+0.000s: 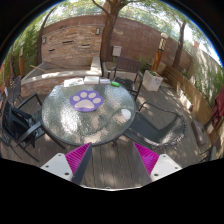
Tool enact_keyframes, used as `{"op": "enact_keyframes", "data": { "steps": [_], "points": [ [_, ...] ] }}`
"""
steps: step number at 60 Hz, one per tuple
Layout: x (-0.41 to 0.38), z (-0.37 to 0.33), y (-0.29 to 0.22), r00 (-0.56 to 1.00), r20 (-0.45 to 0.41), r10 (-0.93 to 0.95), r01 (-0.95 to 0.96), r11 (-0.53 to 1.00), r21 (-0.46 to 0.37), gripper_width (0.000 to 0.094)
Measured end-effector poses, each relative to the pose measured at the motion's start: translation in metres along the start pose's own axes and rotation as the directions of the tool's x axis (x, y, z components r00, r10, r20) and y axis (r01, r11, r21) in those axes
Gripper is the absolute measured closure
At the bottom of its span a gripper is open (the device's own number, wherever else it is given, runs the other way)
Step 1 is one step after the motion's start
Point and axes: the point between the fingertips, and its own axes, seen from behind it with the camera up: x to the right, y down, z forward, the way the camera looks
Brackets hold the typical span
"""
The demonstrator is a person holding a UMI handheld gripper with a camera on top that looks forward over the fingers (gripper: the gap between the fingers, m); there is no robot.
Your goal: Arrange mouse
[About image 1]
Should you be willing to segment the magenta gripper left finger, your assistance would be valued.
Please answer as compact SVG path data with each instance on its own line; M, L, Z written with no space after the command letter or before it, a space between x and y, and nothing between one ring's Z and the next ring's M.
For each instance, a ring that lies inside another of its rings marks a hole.
M42 169L80 185L92 155L92 143L79 146L67 154L57 153Z

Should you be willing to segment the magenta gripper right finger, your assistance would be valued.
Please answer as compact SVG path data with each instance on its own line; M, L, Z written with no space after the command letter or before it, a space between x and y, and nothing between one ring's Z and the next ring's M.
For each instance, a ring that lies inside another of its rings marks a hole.
M181 170L167 154L157 154L137 143L133 143L133 157L143 182L154 182Z

